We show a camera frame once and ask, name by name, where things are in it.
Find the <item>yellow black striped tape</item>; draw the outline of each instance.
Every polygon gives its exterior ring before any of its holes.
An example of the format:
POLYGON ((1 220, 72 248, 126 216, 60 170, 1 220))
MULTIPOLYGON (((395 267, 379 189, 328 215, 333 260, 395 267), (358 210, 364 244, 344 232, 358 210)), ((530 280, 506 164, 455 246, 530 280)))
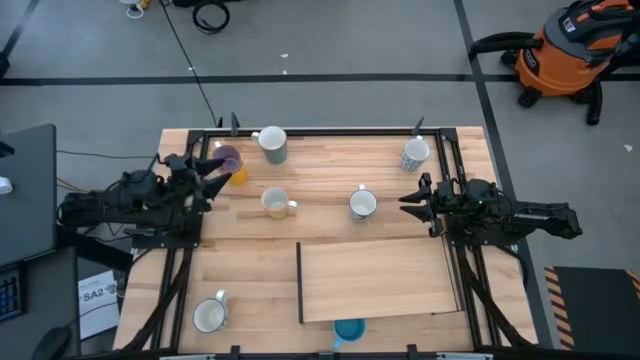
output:
POLYGON ((553 317, 556 319, 558 327, 558 335, 560 336, 560 348, 564 350, 572 350, 575 346, 573 336, 571 336, 571 325, 569 325, 569 315, 567 307, 562 298, 562 288, 560 288, 560 279, 558 274, 551 266, 544 268, 544 277, 547 279, 547 288, 551 297, 551 307, 553 308, 553 317))
POLYGON ((629 270, 627 270, 627 274, 631 276, 631 282, 633 282, 633 286, 636 288, 636 295, 638 295, 638 300, 640 300, 640 276, 629 270))

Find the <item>black mat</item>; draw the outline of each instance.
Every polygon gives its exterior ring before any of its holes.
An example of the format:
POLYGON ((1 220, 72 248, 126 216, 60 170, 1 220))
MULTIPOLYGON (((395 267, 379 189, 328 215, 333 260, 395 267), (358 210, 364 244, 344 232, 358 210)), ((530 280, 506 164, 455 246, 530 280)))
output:
POLYGON ((547 267, 545 277, 564 348, 640 355, 640 278, 636 274, 547 267))

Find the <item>black cable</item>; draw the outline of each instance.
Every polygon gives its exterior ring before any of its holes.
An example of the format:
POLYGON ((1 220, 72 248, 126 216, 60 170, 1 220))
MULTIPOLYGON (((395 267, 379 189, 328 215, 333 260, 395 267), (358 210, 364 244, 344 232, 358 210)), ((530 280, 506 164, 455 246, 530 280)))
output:
POLYGON ((129 268, 133 267, 133 264, 135 264, 138 260, 142 259, 145 255, 147 255, 148 253, 151 252, 151 250, 153 249, 147 249, 143 252, 140 253, 140 255, 138 257, 136 257, 135 259, 133 259, 133 261, 131 262, 131 266, 129 268))
POLYGON ((203 0, 197 3, 196 6, 193 8, 192 19, 193 19, 193 23, 196 25, 196 28, 201 33, 207 34, 207 35, 213 35, 213 34, 219 33, 224 28, 226 28, 227 25, 229 25, 231 14, 229 13, 229 9, 227 8, 227 6, 221 0, 203 0), (224 21, 222 22, 222 25, 212 26, 204 18, 198 17, 198 13, 200 13, 200 10, 202 10, 202 8, 204 8, 207 5, 213 5, 218 9, 222 10, 222 12, 224 12, 224 21))
POLYGON ((78 190, 78 189, 70 188, 70 187, 62 185, 62 184, 56 184, 56 186, 60 187, 60 188, 63 188, 63 189, 67 189, 67 190, 72 191, 72 192, 84 192, 84 191, 81 191, 81 190, 78 190))
POLYGON ((524 258, 505 245, 498 245, 497 247, 505 254, 511 255, 518 260, 518 262, 520 263, 520 268, 522 269, 522 284, 526 289, 527 285, 529 284, 529 269, 527 269, 527 264, 524 262, 524 258))
POLYGON ((153 156, 113 156, 113 155, 104 155, 104 154, 96 154, 96 153, 84 153, 84 152, 76 152, 76 151, 66 151, 66 150, 56 150, 56 152, 62 154, 69 155, 80 155, 80 156, 95 156, 101 157, 105 159, 151 159, 153 156))
POLYGON ((173 35, 176 37, 176 40, 178 41, 178 45, 180 45, 180 49, 182 50, 182 53, 184 54, 185 59, 187 59, 187 63, 189 64, 189 68, 193 72, 193 76, 195 77, 196 83, 198 84, 198 89, 200 89, 200 93, 202 94, 202 97, 204 98, 204 102, 207 104, 207 108, 209 108, 209 113, 211 114, 211 118, 213 119, 213 126, 216 127, 216 126, 218 126, 218 121, 216 120, 216 115, 213 113, 213 109, 211 108, 211 104, 209 103, 209 99, 207 98, 207 95, 204 93, 204 90, 202 89, 202 84, 200 83, 200 78, 198 77, 198 73, 196 72, 196 68, 193 66, 193 63, 191 62, 191 59, 189 59, 189 55, 187 55, 187 51, 184 49, 184 46, 182 45, 182 41, 180 41, 180 37, 178 36, 178 33, 176 32, 176 29, 173 26, 173 23, 171 22, 171 18, 169 17, 169 13, 167 12, 167 7, 165 6, 165 4, 162 1, 160 1, 160 5, 162 5, 162 11, 164 11, 164 16, 167 18, 167 21, 169 22, 169 26, 171 27, 171 31, 173 32, 173 35))
POLYGON ((107 307, 107 306, 115 305, 115 304, 117 304, 117 303, 118 303, 118 302, 117 302, 117 301, 115 301, 115 302, 112 302, 112 303, 108 303, 108 304, 100 305, 100 306, 98 306, 98 307, 97 307, 97 308, 95 308, 95 309, 91 309, 91 310, 89 310, 89 311, 85 312, 84 314, 81 314, 81 315, 80 315, 80 316, 78 316, 77 318, 75 318, 75 319, 71 320, 71 321, 70 321, 67 325, 65 325, 64 327, 67 327, 67 326, 69 326, 69 325, 73 324, 74 322, 76 322, 76 321, 80 320, 83 316, 85 316, 85 315, 87 315, 87 314, 89 314, 89 313, 92 313, 92 312, 94 312, 94 311, 96 311, 96 310, 100 310, 100 309, 102 309, 103 307, 107 307))

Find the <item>blue and white mug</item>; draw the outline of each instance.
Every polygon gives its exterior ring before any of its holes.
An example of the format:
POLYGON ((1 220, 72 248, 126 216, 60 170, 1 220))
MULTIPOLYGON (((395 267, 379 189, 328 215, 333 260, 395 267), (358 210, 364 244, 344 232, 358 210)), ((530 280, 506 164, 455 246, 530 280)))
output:
POLYGON ((364 184, 358 185, 358 190, 349 198, 351 219, 355 222, 366 221, 378 208, 378 199, 364 184))
POLYGON ((404 171, 416 171, 427 161, 430 153, 429 144, 422 140, 422 136, 418 135, 404 144, 400 166, 404 171))

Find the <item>gray floor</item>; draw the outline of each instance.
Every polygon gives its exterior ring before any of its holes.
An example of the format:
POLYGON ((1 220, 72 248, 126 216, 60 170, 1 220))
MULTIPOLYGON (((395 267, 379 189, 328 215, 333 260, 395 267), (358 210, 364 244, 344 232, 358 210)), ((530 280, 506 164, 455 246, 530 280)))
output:
MULTIPOLYGON (((477 39, 497 31, 536 31, 570 2, 464 0, 464 6, 477 39)), ((0 46, 27 4, 0 2, 0 46)), ((229 7, 231 23, 215 36, 198 32, 189 10, 169 8, 199 75, 471 73, 451 0, 246 0, 229 7)), ((41 1, 5 77, 192 75, 159 3, 137 21, 124 11, 116 0, 41 1)), ((481 66, 485 74, 508 72, 495 55, 481 56, 481 66)), ((487 88, 519 199, 568 201, 585 231, 573 241, 543 233, 529 238, 540 285, 545 265, 640 272, 640 190, 634 186, 640 175, 640 124, 634 116, 640 83, 604 85, 597 127, 584 124, 585 107, 565 99, 544 99, 524 110, 516 104, 517 84, 487 88)), ((485 125, 473 82, 205 84, 203 91, 216 116, 236 112, 243 126, 396 126, 413 125, 420 116, 425 125, 485 125)), ((42 123, 57 125, 60 149, 146 155, 157 148, 161 129, 211 127, 213 120, 196 84, 0 86, 2 132, 42 123)), ((147 164, 62 154, 58 161, 60 177, 91 188, 147 164)), ((80 264, 81 277, 102 270, 80 264)), ((541 296, 546 304, 547 294, 541 296)), ((545 312, 552 323, 550 309, 545 312)), ((555 328, 550 331, 558 346, 555 328)), ((107 349, 110 341, 109 335, 98 337, 84 351, 107 349)))

